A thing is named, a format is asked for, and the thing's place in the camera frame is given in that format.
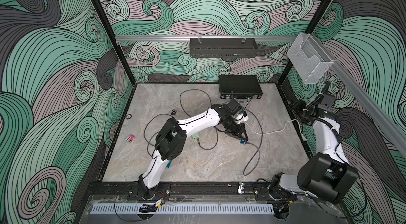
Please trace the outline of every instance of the clear plastic box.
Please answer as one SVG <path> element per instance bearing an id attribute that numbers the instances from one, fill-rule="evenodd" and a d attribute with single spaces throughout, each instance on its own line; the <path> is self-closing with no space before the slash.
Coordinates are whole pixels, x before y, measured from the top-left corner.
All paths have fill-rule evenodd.
<path id="1" fill-rule="evenodd" d="M 316 84 L 333 64 L 322 42 L 311 34 L 299 34 L 287 56 L 305 84 Z"/>

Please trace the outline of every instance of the white cable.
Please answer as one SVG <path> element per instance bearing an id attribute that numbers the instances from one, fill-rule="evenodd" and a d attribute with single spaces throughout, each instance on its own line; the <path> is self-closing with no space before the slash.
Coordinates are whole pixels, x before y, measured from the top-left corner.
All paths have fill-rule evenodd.
<path id="1" fill-rule="evenodd" d="M 302 128 L 300 127 L 300 123 L 299 123 L 299 121 L 298 121 L 297 119 L 292 119 L 292 120 L 289 120 L 289 121 L 285 121 L 285 126 L 283 127 L 282 130 L 266 132 L 266 133 L 263 133 L 263 135 L 267 135 L 267 134 L 272 134 L 272 133 L 284 131 L 284 130 L 286 129 L 286 123 L 288 123 L 288 122 L 293 122 L 293 121 L 296 121 L 296 122 L 298 123 L 298 125 L 299 125 L 299 130 L 300 130 L 300 134 L 302 135 L 302 139 L 305 140 L 305 141 L 307 141 L 307 138 L 303 135 L 303 133 L 302 133 Z M 258 133 L 258 132 L 256 132 L 254 129 L 252 129 L 251 126 L 249 126 L 249 124 L 245 123 L 245 125 L 248 126 L 248 128 L 250 128 L 254 133 L 256 133 L 256 134 L 258 134 L 258 135 L 261 135 L 261 133 Z"/>

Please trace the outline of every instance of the wavy pattern wall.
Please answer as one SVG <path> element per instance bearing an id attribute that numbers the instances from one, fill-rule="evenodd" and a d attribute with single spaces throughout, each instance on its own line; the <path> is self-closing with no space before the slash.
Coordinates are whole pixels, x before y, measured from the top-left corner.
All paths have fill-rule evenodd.
<path id="1" fill-rule="evenodd" d="M 100 0 L 116 35 L 296 35 L 321 0 Z M 255 74 L 276 82 L 288 43 L 260 43 L 256 58 L 190 58 L 188 43 L 123 42 L 137 81 L 217 81 Z"/>
<path id="2" fill-rule="evenodd" d="M 406 133 L 406 0 L 333 0 L 315 35 L 352 77 Z M 406 220 L 406 160 L 346 86 L 328 71 L 316 85 L 303 84 L 292 69 L 283 90 L 290 102 L 310 100 L 326 81 L 336 95 L 345 154 L 360 172 L 368 207 L 356 223 L 402 224 Z M 315 152 L 311 126 L 303 125 Z M 353 186 L 344 200 L 352 213 L 364 202 Z"/>
<path id="3" fill-rule="evenodd" d="M 90 0 L 0 14 L 0 221 L 71 223 L 131 85 Z"/>

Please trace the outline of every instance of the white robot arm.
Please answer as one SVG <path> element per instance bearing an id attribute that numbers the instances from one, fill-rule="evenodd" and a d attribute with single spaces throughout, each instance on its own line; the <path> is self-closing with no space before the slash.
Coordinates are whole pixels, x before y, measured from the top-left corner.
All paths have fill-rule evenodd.
<path id="1" fill-rule="evenodd" d="M 299 100 L 290 106 L 303 124 L 312 124 L 318 153 L 298 174 L 276 174 L 269 188 L 271 195 L 280 198 L 281 193 L 287 193 L 283 197 L 289 198 L 289 195 L 295 197 L 296 194 L 304 194 L 338 203 L 357 180 L 357 171 L 348 164 L 342 150 L 338 134 L 340 121 L 332 112 L 334 99 L 333 95 L 322 91 L 309 105 Z M 227 104 L 214 104 L 206 112 L 188 119 L 168 119 L 156 137 L 153 159 L 147 171 L 139 176 L 141 195 L 145 199 L 154 195 L 165 167 L 182 152 L 188 137 L 205 128 L 222 124 L 227 135 L 245 144 L 248 137 L 243 122 L 247 119 L 242 106 L 233 99 Z"/>
<path id="2" fill-rule="evenodd" d="M 145 198 L 150 198 L 160 182 L 165 167 L 183 149 L 185 140 L 205 128 L 222 124 L 225 133 L 241 140 L 248 140 L 245 122 L 248 116 L 242 106 L 234 99 L 227 104 L 214 104 L 199 115 L 184 120 L 170 118 L 156 136 L 155 150 L 147 171 L 139 176 L 140 188 Z"/>

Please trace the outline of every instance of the marble floor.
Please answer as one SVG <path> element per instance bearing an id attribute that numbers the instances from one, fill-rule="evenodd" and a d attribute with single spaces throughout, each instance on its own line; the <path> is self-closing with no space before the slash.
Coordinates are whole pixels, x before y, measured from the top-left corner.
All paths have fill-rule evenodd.
<path id="1" fill-rule="evenodd" d="M 147 142 L 143 138 L 144 128 L 154 116 L 177 110 L 175 118 L 188 116 L 182 111 L 179 95 L 187 89 L 201 89 L 210 95 L 211 101 L 224 103 L 220 99 L 218 84 L 139 84 L 124 120 L 119 138 L 114 147 L 103 181 L 136 181 L 150 164 Z M 247 109 L 259 119 L 263 132 L 281 130 L 284 121 L 290 117 L 283 105 L 275 84 L 261 84 L 261 99 L 252 100 Z M 208 97 L 200 91 L 188 91 L 182 95 L 182 104 L 190 115 L 197 115 L 210 106 Z M 250 114 L 246 121 L 255 131 L 260 132 L 258 122 Z M 146 137 L 158 132 L 169 117 L 161 115 L 146 129 Z M 261 135 L 246 128 L 249 141 L 259 145 Z M 135 135 L 129 143 L 128 135 Z M 211 127 L 199 133 L 200 144 L 210 148 L 216 143 L 216 130 Z M 239 140 L 218 133 L 218 144 L 212 150 L 202 150 L 192 137 L 186 140 L 182 153 L 166 168 L 161 181 L 255 181 L 258 178 L 271 180 L 278 172 L 294 174 L 307 162 L 306 153 L 291 122 L 284 131 L 263 136 L 261 158 L 257 168 L 248 176 L 242 174 L 244 167 L 255 152 L 252 145 L 242 145 Z M 250 163 L 250 171 L 258 157 Z"/>

